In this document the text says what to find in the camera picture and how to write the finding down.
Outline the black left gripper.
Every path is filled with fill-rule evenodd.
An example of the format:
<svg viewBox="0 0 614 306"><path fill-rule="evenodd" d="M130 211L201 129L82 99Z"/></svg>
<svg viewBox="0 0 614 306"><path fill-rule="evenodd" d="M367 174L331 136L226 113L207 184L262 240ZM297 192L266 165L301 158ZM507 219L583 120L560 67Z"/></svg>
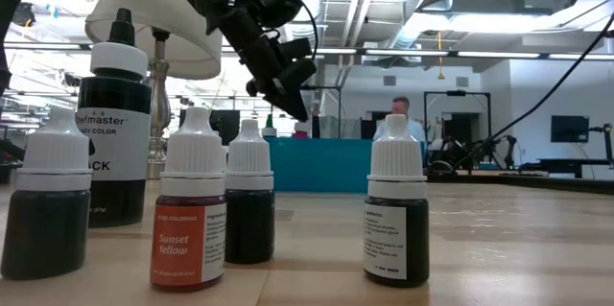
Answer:
<svg viewBox="0 0 614 306"><path fill-rule="evenodd" d="M298 121L308 113L298 90L316 73L308 38L280 42L269 37L246 9L231 8L220 19L220 31L254 78L250 85L266 101Z"/></svg>

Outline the black Chefmaster food coloring bottle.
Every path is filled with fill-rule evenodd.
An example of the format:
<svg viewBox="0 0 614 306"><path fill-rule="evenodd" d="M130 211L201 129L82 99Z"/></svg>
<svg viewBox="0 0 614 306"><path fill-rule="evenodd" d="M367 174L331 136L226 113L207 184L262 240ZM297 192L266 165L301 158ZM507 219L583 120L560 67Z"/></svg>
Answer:
<svg viewBox="0 0 614 306"><path fill-rule="evenodd" d="M108 39L92 47L93 75L81 80L76 114L90 139L91 227L142 221L152 99L143 84L147 69L147 55L135 46L131 11L120 8Z"/></svg>

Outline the small dark dropper bottle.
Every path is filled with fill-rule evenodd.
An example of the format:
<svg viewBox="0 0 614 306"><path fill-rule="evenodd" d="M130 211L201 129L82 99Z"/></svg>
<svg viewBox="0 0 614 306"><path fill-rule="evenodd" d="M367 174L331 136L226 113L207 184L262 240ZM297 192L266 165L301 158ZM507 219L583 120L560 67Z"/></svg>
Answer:
<svg viewBox="0 0 614 306"><path fill-rule="evenodd" d="M275 194L269 143L246 119L229 143L225 171L225 260L258 264L274 253Z"/></svg>
<svg viewBox="0 0 614 306"><path fill-rule="evenodd" d="M71 109L54 108L30 135L17 170L0 275L34 280L79 269L84 262L91 200L89 143Z"/></svg>

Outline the blue plastic tray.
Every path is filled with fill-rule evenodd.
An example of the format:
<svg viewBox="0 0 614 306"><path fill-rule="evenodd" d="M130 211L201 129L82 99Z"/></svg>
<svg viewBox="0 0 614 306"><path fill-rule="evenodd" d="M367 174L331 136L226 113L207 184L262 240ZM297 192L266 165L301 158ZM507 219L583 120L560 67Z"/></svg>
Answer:
<svg viewBox="0 0 614 306"><path fill-rule="evenodd" d="M427 197L421 144L406 137L271 138L274 189L367 194L393 200Z"/></svg>

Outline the person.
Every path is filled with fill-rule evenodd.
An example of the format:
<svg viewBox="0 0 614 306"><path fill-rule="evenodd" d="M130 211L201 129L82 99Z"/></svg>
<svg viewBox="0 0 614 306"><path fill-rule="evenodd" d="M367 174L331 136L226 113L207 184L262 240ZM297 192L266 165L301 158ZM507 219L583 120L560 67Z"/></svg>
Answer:
<svg viewBox="0 0 614 306"><path fill-rule="evenodd" d="M407 97L397 97L392 100L392 114L404 114L407 118L407 132L420 142L425 142L425 132L422 125L409 116L410 101Z"/></svg>

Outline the white shade silver table lamp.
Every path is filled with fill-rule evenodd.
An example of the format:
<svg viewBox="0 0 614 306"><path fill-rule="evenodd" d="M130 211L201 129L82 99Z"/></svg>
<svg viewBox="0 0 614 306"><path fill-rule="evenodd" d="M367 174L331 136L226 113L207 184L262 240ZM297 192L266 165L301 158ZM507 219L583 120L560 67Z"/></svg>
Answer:
<svg viewBox="0 0 614 306"><path fill-rule="evenodd" d="M108 37L120 8L131 11L135 46L149 59L152 89L148 155L149 179L159 179L166 153L162 135L171 122L165 82L168 77L202 81L221 72L222 34L206 32L207 21L185 0L99 0L85 19L85 33L94 42Z"/></svg>

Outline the orange Sunset Yellow dropper bottle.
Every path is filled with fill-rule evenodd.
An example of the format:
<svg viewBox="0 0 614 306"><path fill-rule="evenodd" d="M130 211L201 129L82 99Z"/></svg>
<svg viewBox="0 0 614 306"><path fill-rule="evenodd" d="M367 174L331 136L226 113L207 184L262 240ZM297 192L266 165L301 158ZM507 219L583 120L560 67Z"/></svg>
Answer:
<svg viewBox="0 0 614 306"><path fill-rule="evenodd" d="M150 283L159 290L198 291L224 274L225 160L222 139L209 117L207 108L188 108L168 140L150 264Z"/></svg>

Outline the dark dropper bottle white label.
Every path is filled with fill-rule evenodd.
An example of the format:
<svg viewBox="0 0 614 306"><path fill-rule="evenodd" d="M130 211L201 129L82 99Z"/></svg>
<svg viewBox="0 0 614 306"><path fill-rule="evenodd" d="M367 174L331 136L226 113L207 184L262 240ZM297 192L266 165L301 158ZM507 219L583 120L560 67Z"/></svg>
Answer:
<svg viewBox="0 0 614 306"><path fill-rule="evenodd" d="M364 203L364 272L378 284L418 287L430 276L429 202L421 144L390 114L372 143Z"/></svg>

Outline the black background table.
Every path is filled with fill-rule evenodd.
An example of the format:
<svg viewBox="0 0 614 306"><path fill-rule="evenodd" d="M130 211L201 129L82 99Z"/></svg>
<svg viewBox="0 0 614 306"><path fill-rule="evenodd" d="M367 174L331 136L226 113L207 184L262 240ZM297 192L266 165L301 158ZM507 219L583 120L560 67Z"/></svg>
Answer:
<svg viewBox="0 0 614 306"><path fill-rule="evenodd" d="M542 158L534 163L524 163L518 170L542 171L548 174L573 174L574 178L582 178L583 166L607 166L614 169L614 162L592 158Z"/></svg>

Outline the black wall monitor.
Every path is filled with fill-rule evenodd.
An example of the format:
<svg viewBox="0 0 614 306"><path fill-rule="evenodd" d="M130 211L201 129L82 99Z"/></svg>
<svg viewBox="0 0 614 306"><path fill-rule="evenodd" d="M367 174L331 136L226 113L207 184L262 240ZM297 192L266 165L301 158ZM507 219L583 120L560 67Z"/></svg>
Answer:
<svg viewBox="0 0 614 306"><path fill-rule="evenodd" d="M589 135L588 116L551 117L552 143L587 143Z"/></svg>

